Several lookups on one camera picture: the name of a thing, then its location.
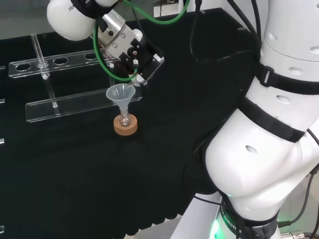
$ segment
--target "green cable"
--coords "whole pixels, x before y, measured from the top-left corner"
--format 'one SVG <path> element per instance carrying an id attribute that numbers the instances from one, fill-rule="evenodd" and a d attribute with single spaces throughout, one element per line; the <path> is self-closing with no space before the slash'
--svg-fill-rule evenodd
<path id="1" fill-rule="evenodd" d="M 145 11 L 143 11 L 141 8 L 139 8 L 138 6 L 136 6 L 134 3 L 129 2 L 128 0 L 123 0 L 123 2 L 124 2 L 124 4 L 126 4 L 127 6 L 129 6 L 129 7 L 133 8 L 133 9 L 135 9 L 137 12 L 139 12 L 140 14 L 142 14 L 142 15 L 143 15 L 144 17 L 146 17 L 148 20 L 150 20 L 150 21 L 152 21 L 152 22 L 154 22 L 154 23 L 156 23 L 156 24 L 159 24 L 159 25 L 168 25 L 168 24 L 172 24 L 172 23 L 174 23 L 174 22 L 177 22 L 177 21 L 184 15 L 184 13 L 185 13 L 186 10 L 187 10 L 187 7 L 188 7 L 188 5 L 189 5 L 190 0 L 187 0 L 185 6 L 184 6 L 184 8 L 183 8 L 183 10 L 180 12 L 180 14 L 179 14 L 177 17 L 175 17 L 175 18 L 173 18 L 173 19 L 171 19 L 171 20 L 168 20 L 168 21 L 160 21 L 160 20 L 155 19 L 154 17 L 148 15 Z"/>
<path id="2" fill-rule="evenodd" d="M 96 24 L 96 26 L 95 26 L 95 28 L 94 28 L 94 33 L 93 33 L 93 46 L 94 46 L 94 52 L 95 52 L 96 58 L 98 59 L 100 65 L 101 65 L 102 68 L 106 71 L 106 73 L 108 73 L 108 74 L 109 74 L 111 77 L 113 77 L 114 79 L 116 79 L 116 80 L 118 80 L 118 81 L 130 81 L 131 79 L 133 79 L 133 78 L 136 76 L 136 74 L 137 74 L 137 72 L 138 72 L 137 69 L 134 70 L 134 74 L 131 75 L 129 78 L 121 78 L 121 77 L 118 77 L 118 76 L 114 75 L 114 74 L 104 65 L 104 62 L 103 62 L 103 60 L 101 59 L 100 54 L 99 54 L 99 48 L 98 48 L 98 46 L 97 46 L 97 39 L 96 39 L 96 37 L 97 37 L 97 30 L 99 29 L 99 26 L 97 25 L 97 23 L 95 23 L 95 24 Z"/>

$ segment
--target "black tablecloth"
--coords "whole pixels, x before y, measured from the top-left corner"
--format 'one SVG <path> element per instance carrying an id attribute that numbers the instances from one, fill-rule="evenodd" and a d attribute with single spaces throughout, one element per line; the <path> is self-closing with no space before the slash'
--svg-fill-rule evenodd
<path id="1" fill-rule="evenodd" d="M 183 214 L 195 192 L 210 182 L 194 162 L 193 143 L 233 109 L 253 78 L 250 55 L 198 65 L 190 55 L 193 14 L 158 26 L 142 21 L 165 52 L 144 98 L 129 110 L 139 120 L 131 137 L 113 130 L 117 107 L 26 123 L 25 103 L 47 99 L 41 77 L 11 79 L 0 71 L 0 226 L 6 239 L 121 239 Z M 196 28 L 198 58 L 253 49 L 247 31 L 223 10 L 207 11 Z M 43 55 L 92 49 L 90 39 L 70 42 L 39 36 Z M 34 58 L 30 37 L 0 41 L 0 66 Z M 56 96 L 106 88 L 98 66 L 51 74 Z M 188 163 L 185 178 L 183 166 Z"/>

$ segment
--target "wall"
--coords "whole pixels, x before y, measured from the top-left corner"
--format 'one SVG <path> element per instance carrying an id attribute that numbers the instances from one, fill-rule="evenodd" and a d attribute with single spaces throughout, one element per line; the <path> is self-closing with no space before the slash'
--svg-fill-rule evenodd
<path id="1" fill-rule="evenodd" d="M 153 14 L 153 1 L 132 2 L 142 5 L 148 14 Z M 49 0 L 0 0 L 0 39 L 52 32 L 46 18 L 48 3 Z M 118 4 L 115 10 L 126 20 L 135 19 L 132 10 L 123 4 Z"/>

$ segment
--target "rack hole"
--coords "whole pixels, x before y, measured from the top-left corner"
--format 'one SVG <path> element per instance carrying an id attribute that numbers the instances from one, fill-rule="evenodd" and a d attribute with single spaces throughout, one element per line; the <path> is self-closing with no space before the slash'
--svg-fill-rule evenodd
<path id="1" fill-rule="evenodd" d="M 272 32 L 269 32 L 269 38 L 272 40 L 278 40 L 278 37 Z"/>
<path id="2" fill-rule="evenodd" d="M 37 68 L 45 68 L 49 65 L 47 61 L 44 61 L 44 65 L 42 65 L 40 62 L 36 64 Z"/>
<path id="3" fill-rule="evenodd" d="M 68 62 L 68 58 L 66 58 L 66 57 L 57 58 L 57 59 L 54 59 L 53 62 L 56 65 L 63 65 L 63 64 Z"/>
<path id="4" fill-rule="evenodd" d="M 291 103 L 291 100 L 287 97 L 287 96 L 276 96 L 278 101 L 280 101 L 281 103 L 283 104 L 290 104 Z"/>
<path id="5" fill-rule="evenodd" d="M 87 60 L 94 60 L 94 59 L 96 59 L 96 55 L 95 55 L 95 53 L 89 53 L 89 54 L 84 55 L 84 58 Z"/>
<path id="6" fill-rule="evenodd" d="M 288 70 L 295 75 L 302 75 L 304 72 L 301 68 L 298 67 L 289 67 Z"/>
<path id="7" fill-rule="evenodd" d="M 310 51 L 314 54 L 319 54 L 319 46 L 313 46 L 310 48 Z"/>
<path id="8" fill-rule="evenodd" d="M 246 145 L 246 149 L 250 153 L 258 153 L 257 150 L 252 146 Z"/>
<path id="9" fill-rule="evenodd" d="M 30 69 L 31 68 L 31 65 L 29 64 L 29 63 L 27 63 L 27 64 L 21 64 L 21 65 L 18 65 L 18 66 L 16 66 L 16 70 L 17 71 L 26 71 L 26 70 L 28 70 L 28 69 Z"/>

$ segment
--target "cable connector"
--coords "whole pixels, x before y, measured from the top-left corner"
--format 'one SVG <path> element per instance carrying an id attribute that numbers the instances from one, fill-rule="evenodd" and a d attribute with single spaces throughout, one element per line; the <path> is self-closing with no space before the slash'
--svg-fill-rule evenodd
<path id="1" fill-rule="evenodd" d="M 139 61 L 137 59 L 133 60 L 134 68 L 138 69 L 139 68 Z"/>
<path id="2" fill-rule="evenodd" d="M 278 227 L 283 228 L 283 227 L 290 226 L 291 224 L 292 224 L 291 221 L 278 222 Z"/>

